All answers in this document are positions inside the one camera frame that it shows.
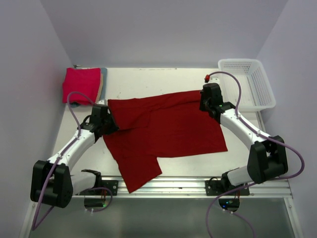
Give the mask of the dark red t shirt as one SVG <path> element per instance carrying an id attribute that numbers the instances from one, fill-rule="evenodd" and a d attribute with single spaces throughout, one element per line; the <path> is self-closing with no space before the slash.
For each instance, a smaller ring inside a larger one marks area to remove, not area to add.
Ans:
<path id="1" fill-rule="evenodd" d="M 119 130 L 104 136 L 129 193 L 159 176 L 157 158 L 226 152 L 218 122 L 202 112 L 198 90 L 109 99 Z"/>

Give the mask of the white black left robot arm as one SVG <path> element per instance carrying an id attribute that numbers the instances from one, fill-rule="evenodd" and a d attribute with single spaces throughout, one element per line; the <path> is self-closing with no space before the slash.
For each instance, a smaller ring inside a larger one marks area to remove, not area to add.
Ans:
<path id="1" fill-rule="evenodd" d="M 33 166 L 30 198 L 33 202 L 53 207 L 66 207 L 72 196 L 83 191 L 96 195 L 102 191 L 101 173 L 83 169 L 71 171 L 82 155 L 104 135 L 118 131 L 114 117 L 106 105 L 94 105 L 90 115 L 77 127 L 72 139 L 46 161 Z"/>

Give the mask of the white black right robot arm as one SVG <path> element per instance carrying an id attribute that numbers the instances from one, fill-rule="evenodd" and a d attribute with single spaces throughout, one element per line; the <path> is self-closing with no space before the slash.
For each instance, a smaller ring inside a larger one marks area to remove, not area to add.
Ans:
<path id="1" fill-rule="evenodd" d="M 210 180 L 212 188 L 230 195 L 247 183 L 263 183 L 288 171 L 285 147 L 279 145 L 284 140 L 280 136 L 271 137 L 253 125 L 246 127 L 241 122 L 245 118 L 235 111 L 235 106 L 223 101 L 218 84 L 205 84 L 200 94 L 200 110 L 234 133 L 249 150 L 247 165 L 223 173 L 218 181 Z"/>

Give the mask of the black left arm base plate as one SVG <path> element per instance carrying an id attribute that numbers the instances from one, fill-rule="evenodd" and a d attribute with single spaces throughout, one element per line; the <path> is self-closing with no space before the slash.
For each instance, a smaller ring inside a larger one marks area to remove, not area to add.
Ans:
<path id="1" fill-rule="evenodd" d="M 106 179 L 102 180 L 101 187 L 109 189 L 113 196 L 117 196 L 118 191 L 118 180 Z M 89 195 L 89 196 L 107 196 L 110 192 L 104 189 L 88 189 L 80 192 L 78 195 Z"/>

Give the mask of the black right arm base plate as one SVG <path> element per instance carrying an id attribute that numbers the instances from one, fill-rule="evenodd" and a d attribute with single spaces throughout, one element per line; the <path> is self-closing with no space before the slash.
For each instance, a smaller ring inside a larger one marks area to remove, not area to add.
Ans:
<path id="1" fill-rule="evenodd" d="M 224 185 L 221 180 L 217 179 L 216 177 L 213 177 L 205 181 L 205 191 L 207 196 L 218 196 L 227 191 L 236 189 L 238 187 L 241 188 L 244 185 L 247 185 L 247 184 L 241 184 L 239 186 Z M 240 190 L 230 193 L 229 195 L 238 195 L 238 194 L 240 196 L 250 195 L 249 188 L 242 188 Z"/>

